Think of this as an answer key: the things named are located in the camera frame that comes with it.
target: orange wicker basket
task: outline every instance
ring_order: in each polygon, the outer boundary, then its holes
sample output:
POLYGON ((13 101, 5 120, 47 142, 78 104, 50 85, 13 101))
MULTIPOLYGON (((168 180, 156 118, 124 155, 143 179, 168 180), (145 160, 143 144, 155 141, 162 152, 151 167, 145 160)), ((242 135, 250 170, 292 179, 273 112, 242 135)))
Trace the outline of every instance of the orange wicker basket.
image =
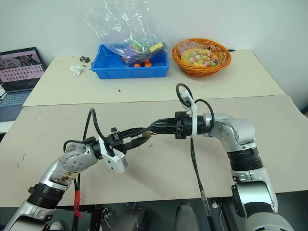
POLYGON ((181 70, 192 77, 206 77, 206 76, 210 76, 224 68, 226 68, 230 62, 231 62, 231 55, 229 53, 229 51, 222 45, 220 45, 219 43, 216 43, 214 41, 208 40, 208 39, 204 39, 204 38, 191 38, 188 39, 189 41, 196 41, 198 43, 200 43, 200 45, 203 48, 209 48, 211 49, 211 51, 218 57, 218 65, 214 66, 214 67, 199 67, 199 66, 193 66, 190 65, 184 61, 181 60, 181 54, 180 51, 178 49, 178 46, 182 43, 184 43, 185 41, 179 42, 177 45, 175 45, 175 47, 173 48, 172 51, 172 57, 174 59, 175 62, 178 63, 178 65, 180 66, 181 70))

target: laptop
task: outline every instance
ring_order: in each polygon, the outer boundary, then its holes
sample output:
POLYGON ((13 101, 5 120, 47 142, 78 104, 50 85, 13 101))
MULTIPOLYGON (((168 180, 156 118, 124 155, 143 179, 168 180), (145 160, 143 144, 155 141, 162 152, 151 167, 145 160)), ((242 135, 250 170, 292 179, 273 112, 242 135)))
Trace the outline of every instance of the laptop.
POLYGON ((0 122, 16 120, 45 70, 35 47, 0 52, 0 84, 6 92, 0 101, 0 122))

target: red tag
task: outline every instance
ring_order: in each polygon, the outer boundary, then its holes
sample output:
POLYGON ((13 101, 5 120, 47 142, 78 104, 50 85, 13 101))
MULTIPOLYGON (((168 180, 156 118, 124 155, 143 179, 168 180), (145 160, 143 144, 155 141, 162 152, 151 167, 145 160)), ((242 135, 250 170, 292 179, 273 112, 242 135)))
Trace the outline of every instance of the red tag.
POLYGON ((80 204, 80 190, 75 191, 75 200, 74 200, 74 215, 79 218, 84 218, 79 211, 80 204))

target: laptop keyboard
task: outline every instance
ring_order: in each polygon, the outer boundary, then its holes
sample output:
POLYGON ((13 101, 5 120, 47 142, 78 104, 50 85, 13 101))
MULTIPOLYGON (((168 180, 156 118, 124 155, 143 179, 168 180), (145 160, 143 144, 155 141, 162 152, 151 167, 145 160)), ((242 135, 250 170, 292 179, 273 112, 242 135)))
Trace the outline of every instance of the laptop keyboard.
POLYGON ((7 94, 4 99, 0 102, 0 107, 5 106, 14 106, 14 105, 21 105, 23 104, 27 97, 29 96, 30 92, 21 92, 16 94, 7 94))

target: laptop screen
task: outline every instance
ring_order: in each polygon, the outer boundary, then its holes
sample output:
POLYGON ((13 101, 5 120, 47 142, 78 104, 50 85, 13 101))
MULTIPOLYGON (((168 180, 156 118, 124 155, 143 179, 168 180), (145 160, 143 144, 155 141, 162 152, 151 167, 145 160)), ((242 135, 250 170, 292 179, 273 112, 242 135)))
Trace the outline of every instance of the laptop screen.
POLYGON ((0 52, 0 84, 6 92, 33 89, 45 70, 36 48, 0 52))

